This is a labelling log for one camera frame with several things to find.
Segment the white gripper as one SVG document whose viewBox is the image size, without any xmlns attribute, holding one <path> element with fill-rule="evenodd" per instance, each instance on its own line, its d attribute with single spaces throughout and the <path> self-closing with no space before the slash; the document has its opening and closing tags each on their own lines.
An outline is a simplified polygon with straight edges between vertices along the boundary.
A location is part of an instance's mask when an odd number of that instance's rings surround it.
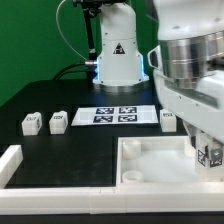
<svg viewBox="0 0 224 224">
<path fill-rule="evenodd" d="M 174 88 L 172 82 L 165 84 L 167 78 L 157 69 L 153 76 L 161 105 L 184 120 L 193 147 L 196 147 L 196 128 L 224 143 L 224 71 L 216 70 L 201 78 L 194 89 Z M 212 161 L 222 158 L 222 148 L 211 150 Z"/>
</svg>

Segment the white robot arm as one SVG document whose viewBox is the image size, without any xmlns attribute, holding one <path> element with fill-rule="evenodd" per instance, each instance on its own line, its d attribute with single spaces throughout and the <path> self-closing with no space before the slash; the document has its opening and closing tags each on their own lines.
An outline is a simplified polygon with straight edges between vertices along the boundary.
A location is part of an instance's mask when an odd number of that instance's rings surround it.
<svg viewBox="0 0 224 224">
<path fill-rule="evenodd" d="M 148 53 L 161 105 L 183 119 L 200 159 L 224 157 L 224 0 L 148 0 L 157 13 L 158 46 Z M 136 18 L 123 2 L 100 7 L 102 52 L 96 88 L 119 91 L 146 81 Z"/>
</svg>

